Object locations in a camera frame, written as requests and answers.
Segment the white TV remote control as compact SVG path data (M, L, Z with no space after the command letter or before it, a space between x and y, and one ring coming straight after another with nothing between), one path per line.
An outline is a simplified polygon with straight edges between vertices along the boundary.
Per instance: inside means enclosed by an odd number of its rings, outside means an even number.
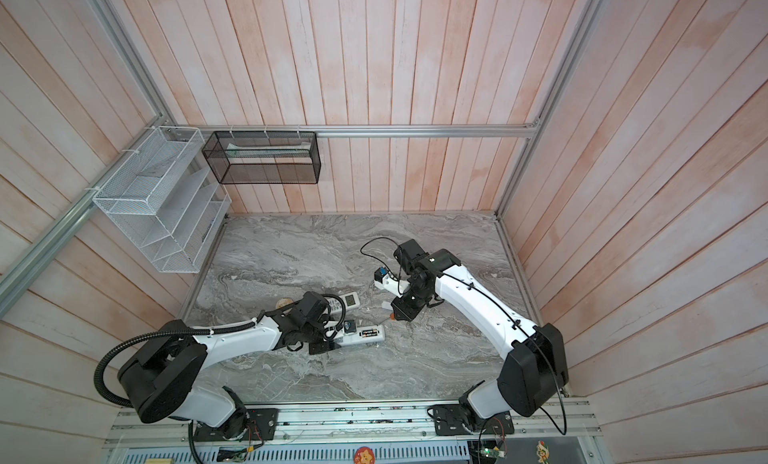
M340 347L356 345L378 344L385 341L384 328L381 325L364 326L356 328L351 333L344 333L334 340L334 344Z

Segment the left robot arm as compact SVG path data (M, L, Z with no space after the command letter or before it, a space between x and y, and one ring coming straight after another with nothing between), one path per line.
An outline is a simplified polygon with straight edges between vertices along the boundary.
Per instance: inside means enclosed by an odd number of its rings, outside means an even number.
M217 363L252 353L309 345L329 349L344 323L333 323L334 294L308 291L298 301L263 311L241 323L190 327L181 320L122 342L97 364L93 384L106 401L136 411L145 424L166 418L205 425L226 440L250 429L249 411L229 387L198 383L200 372Z

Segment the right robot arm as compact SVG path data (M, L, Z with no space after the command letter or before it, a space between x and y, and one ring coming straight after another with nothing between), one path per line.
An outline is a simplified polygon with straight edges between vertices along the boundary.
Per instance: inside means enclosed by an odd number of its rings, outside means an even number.
M480 434L500 414L530 417L552 397L563 400L568 366L563 337L555 326L539 326L503 304L445 249L429 254L409 240L398 245L393 256L406 275L398 277L381 267L374 283L394 296L394 320L411 322L427 307L450 304L504 359L497 378L470 388L457 404L432 411L438 434Z

